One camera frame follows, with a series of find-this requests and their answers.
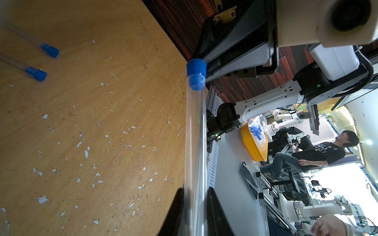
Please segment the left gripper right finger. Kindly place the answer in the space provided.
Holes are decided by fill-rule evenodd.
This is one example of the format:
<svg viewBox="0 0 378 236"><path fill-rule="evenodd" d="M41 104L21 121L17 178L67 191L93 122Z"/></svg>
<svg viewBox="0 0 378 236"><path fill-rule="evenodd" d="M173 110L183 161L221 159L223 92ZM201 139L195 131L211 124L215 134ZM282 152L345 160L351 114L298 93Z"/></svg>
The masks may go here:
<svg viewBox="0 0 378 236"><path fill-rule="evenodd" d="M209 236L234 236L214 188L207 191L206 217Z"/></svg>

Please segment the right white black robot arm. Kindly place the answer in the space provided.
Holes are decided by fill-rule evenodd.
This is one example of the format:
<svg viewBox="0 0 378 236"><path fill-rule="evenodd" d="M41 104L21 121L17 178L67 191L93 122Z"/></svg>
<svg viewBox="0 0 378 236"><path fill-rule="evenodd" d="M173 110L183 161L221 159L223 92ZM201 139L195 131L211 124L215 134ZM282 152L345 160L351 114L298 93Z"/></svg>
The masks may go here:
<svg viewBox="0 0 378 236"><path fill-rule="evenodd" d="M206 19L193 58L187 63L188 119L200 135L228 133L247 120L285 105L307 104L318 134L317 105L366 86L374 71L358 47L378 38L377 1L238 1L220 5ZM212 116L198 94L207 82L230 73L273 74L279 48L305 45L314 63L292 80L254 98L225 103Z"/></svg>

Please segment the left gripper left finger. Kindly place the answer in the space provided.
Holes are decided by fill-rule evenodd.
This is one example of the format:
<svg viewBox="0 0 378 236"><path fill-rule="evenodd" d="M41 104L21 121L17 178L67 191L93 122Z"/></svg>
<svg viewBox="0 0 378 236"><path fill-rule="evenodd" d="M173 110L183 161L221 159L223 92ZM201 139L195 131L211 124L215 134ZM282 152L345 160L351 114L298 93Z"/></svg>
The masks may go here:
<svg viewBox="0 0 378 236"><path fill-rule="evenodd" d="M158 236L183 236L184 223L185 195L184 188L179 188L175 194Z"/></svg>

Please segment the clear glass test tube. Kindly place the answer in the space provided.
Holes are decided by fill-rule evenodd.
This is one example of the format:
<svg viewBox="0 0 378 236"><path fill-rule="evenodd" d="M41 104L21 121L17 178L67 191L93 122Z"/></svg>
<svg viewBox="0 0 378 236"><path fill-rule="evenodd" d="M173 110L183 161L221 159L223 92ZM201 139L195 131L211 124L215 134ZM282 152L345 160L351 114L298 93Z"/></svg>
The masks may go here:
<svg viewBox="0 0 378 236"><path fill-rule="evenodd" d="M18 36L19 38L31 43L32 45L34 45L38 49L41 49L42 45L44 44L41 40L35 38L31 34L25 32L21 28L15 26L14 24L12 24L8 21L1 20L1 29L5 30L7 32L10 32L10 33Z"/></svg>

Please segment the blue stopper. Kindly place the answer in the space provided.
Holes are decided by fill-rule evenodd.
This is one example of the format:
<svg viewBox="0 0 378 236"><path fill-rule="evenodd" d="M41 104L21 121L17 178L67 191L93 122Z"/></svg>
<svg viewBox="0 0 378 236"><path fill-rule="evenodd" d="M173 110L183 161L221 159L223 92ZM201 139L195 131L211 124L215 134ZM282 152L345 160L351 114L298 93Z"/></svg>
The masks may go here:
<svg viewBox="0 0 378 236"><path fill-rule="evenodd" d="M187 79L189 87L200 91L205 86L207 64L202 59L192 59L187 63Z"/></svg>
<svg viewBox="0 0 378 236"><path fill-rule="evenodd" d="M40 48L52 58L57 58L60 54L60 50L48 44L41 44Z"/></svg>
<svg viewBox="0 0 378 236"><path fill-rule="evenodd" d="M37 80L39 82L43 82L47 77L46 72L44 72L40 69L36 69L34 67L26 68L25 72L26 72L27 75L29 75L30 77L34 78L35 80Z"/></svg>

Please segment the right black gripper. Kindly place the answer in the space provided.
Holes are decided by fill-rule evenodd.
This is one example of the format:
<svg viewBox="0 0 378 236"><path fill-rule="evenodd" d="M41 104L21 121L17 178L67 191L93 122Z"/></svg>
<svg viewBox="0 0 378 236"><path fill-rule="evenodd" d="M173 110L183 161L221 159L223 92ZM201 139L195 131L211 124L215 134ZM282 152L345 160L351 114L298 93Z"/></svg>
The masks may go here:
<svg viewBox="0 0 378 236"><path fill-rule="evenodd" d="M235 46L244 47L241 56L225 54ZM279 66L276 1L242 1L208 17L193 57L215 59L207 64L207 83L245 69L254 77L273 74Z"/></svg>

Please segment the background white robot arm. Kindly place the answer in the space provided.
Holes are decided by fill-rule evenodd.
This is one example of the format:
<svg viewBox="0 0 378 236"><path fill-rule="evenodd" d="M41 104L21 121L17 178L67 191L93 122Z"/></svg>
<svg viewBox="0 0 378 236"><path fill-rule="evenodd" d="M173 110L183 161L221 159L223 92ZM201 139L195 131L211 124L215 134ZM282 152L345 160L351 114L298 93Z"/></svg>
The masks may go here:
<svg viewBox="0 0 378 236"><path fill-rule="evenodd" d="M336 196L334 200L319 201L318 204L305 206L301 201L289 201L282 193L278 193L271 186L265 186L257 193L257 199L252 201L255 213L248 212L241 223L232 229L213 188L208 191L208 229L210 236L267 236L269 235L267 215L273 214L283 226L293 233L312 235L311 227L315 217L326 214L352 215L356 225L352 227L353 236L368 235L367 222L363 221L363 211L358 204L350 203L343 196Z"/></svg>

